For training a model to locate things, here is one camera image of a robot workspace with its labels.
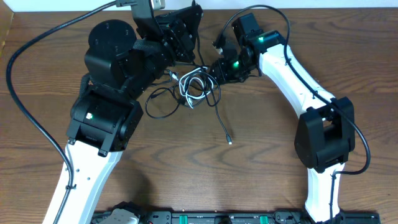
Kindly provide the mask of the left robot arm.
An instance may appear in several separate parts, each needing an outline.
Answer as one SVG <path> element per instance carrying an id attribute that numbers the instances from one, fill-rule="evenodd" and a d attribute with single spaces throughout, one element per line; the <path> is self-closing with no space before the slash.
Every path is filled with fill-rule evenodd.
<path id="1" fill-rule="evenodd" d="M 142 93 L 167 68 L 195 59 L 200 5 L 155 15 L 164 2 L 117 1 L 133 24 L 112 19 L 90 32 L 88 73 L 70 112 L 67 156 L 45 223 L 89 223 L 102 189 L 142 118 Z"/>

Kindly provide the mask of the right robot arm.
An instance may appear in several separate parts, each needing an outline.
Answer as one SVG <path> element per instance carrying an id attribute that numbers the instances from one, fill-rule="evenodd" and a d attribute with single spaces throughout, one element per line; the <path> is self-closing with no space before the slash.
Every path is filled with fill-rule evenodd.
<path id="1" fill-rule="evenodd" d="M 274 82 L 298 117 L 294 148 L 308 172 L 305 210 L 312 222 L 335 221 L 340 176 L 355 148 L 352 102 L 321 87 L 293 55 L 289 37 L 264 32 L 254 14 L 235 14 L 227 23 L 241 50 L 220 33 L 213 45 L 222 58 L 211 66 L 211 75 L 222 84 L 243 82 L 258 69 Z"/>

